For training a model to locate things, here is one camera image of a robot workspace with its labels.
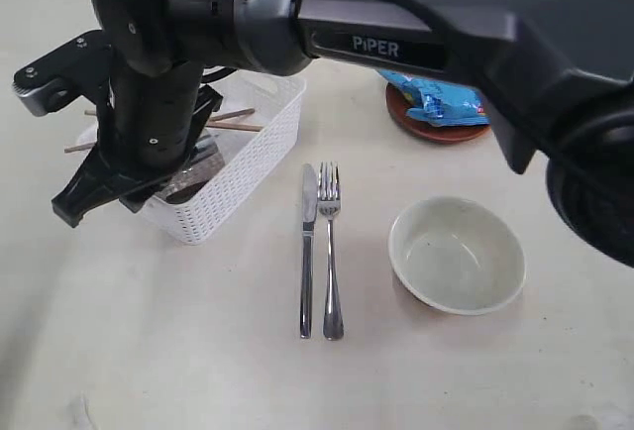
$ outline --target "white table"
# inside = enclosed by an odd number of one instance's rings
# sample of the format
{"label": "white table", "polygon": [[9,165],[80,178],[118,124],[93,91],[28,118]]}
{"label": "white table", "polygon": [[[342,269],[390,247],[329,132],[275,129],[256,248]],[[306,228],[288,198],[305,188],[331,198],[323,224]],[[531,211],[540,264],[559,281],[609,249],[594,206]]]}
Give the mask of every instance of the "white table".
{"label": "white table", "polygon": [[[492,135],[417,141],[374,72],[316,61],[296,148],[208,242],[181,246],[118,204],[71,230],[50,199],[80,161],[62,147],[86,104],[35,119],[10,84],[96,27],[90,1],[0,0],[0,19],[0,428],[88,428],[79,397],[100,430],[634,428],[634,270],[559,220],[541,158],[519,177]],[[297,329],[300,167],[321,160],[339,162],[344,191],[338,343],[320,333],[323,222],[313,339]],[[443,315],[393,277],[392,220],[439,194],[519,236],[528,281],[508,308]]]}

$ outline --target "cable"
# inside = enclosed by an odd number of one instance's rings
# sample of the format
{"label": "cable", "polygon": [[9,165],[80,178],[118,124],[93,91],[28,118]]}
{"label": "cable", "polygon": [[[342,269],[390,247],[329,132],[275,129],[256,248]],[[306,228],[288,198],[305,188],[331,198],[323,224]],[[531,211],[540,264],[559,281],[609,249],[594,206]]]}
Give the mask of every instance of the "cable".
{"label": "cable", "polygon": [[[299,12],[302,0],[295,0],[295,14]],[[461,47],[461,43],[455,41],[456,30],[451,23],[435,12],[429,6],[414,0],[381,0],[395,4],[424,22],[439,38],[456,59],[466,69],[473,80],[473,84],[493,103],[500,113],[515,129],[523,133],[534,146],[542,151],[550,160],[566,170],[577,181],[594,191],[604,199],[615,204],[623,204],[624,197],[606,187],[594,175],[587,173],[566,153],[561,151],[556,144],[544,135],[527,115],[524,115],[515,104],[510,101],[493,81],[484,74],[481,65],[473,61],[471,53]]]}
{"label": "cable", "polygon": [[220,68],[219,70],[202,75],[200,83],[213,83],[214,81],[222,80],[235,72],[235,68]]}

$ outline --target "piper logo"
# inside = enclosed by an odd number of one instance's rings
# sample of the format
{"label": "piper logo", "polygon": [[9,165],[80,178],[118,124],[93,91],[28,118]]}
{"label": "piper logo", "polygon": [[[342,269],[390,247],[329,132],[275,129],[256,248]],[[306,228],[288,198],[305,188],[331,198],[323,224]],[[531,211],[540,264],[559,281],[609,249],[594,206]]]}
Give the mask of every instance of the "piper logo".
{"label": "piper logo", "polygon": [[398,58],[398,44],[393,41],[353,36],[353,49],[365,54],[379,54]]}

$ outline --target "fork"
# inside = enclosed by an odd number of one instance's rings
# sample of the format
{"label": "fork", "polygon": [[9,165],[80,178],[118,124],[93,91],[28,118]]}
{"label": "fork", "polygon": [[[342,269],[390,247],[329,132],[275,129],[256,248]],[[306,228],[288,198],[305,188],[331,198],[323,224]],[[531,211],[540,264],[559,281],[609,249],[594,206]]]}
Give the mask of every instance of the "fork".
{"label": "fork", "polygon": [[326,287],[326,309],[324,311],[324,336],[329,341],[344,337],[344,320],[341,315],[337,273],[335,270],[335,234],[333,222],[341,210],[341,186],[339,167],[322,162],[319,168],[319,198],[317,207],[328,220],[328,280]]}

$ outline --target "knife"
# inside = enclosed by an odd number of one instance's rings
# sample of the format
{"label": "knife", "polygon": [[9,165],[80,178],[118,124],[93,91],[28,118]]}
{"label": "knife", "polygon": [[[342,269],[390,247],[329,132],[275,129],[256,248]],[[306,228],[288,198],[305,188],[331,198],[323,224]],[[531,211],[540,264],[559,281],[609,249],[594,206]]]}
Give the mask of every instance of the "knife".
{"label": "knife", "polygon": [[313,320],[313,238],[317,217],[317,176],[310,164],[303,168],[302,185],[302,260],[301,296],[299,303],[299,335],[310,338]]}

